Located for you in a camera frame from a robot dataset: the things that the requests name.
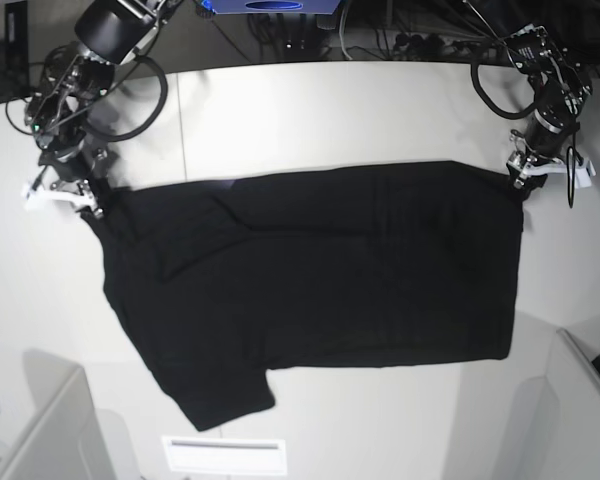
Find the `white table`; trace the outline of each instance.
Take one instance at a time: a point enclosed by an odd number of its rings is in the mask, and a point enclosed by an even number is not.
[[[528,103],[531,92],[515,72],[483,70],[503,108]],[[141,122],[155,100],[151,80],[129,89],[138,101],[115,101],[121,130]],[[544,374],[555,328],[570,327],[591,354],[600,350],[600,82],[595,90],[581,148],[598,170],[595,188],[578,191],[570,211],[564,179],[551,179],[525,204],[509,359],[270,372],[275,409],[206,435],[286,439],[292,480],[486,480],[501,471],[509,411],[522,382]],[[114,174],[142,187],[440,159],[504,171],[514,126],[481,103],[466,66],[190,72],[170,76],[164,112],[119,146]],[[128,429],[146,478],[179,480],[167,470],[159,436],[197,433],[161,394],[106,304],[100,247],[88,228],[66,211],[23,211],[18,194],[36,158],[31,139],[10,130],[0,107],[0,439],[10,442],[33,412],[23,353],[40,349],[85,366],[96,406]]]

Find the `white label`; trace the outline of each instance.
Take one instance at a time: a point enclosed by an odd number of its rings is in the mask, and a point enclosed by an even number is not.
[[[174,472],[217,475],[287,475],[284,440],[163,437]]]

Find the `black shirt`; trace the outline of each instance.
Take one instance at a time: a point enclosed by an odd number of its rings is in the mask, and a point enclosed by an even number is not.
[[[115,194],[104,291],[198,430],[274,405],[267,369],[502,359],[523,216],[453,162]]]

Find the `black t-shirt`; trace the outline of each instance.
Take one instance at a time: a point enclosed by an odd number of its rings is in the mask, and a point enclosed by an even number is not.
[[[505,358],[521,204],[435,162],[121,191],[87,221],[125,332],[206,430],[272,407],[268,369]]]

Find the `black fabric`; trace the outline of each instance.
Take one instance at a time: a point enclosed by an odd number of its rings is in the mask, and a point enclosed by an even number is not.
[[[274,405],[265,372],[508,355],[523,216],[453,162],[116,194],[104,291],[198,430]]]

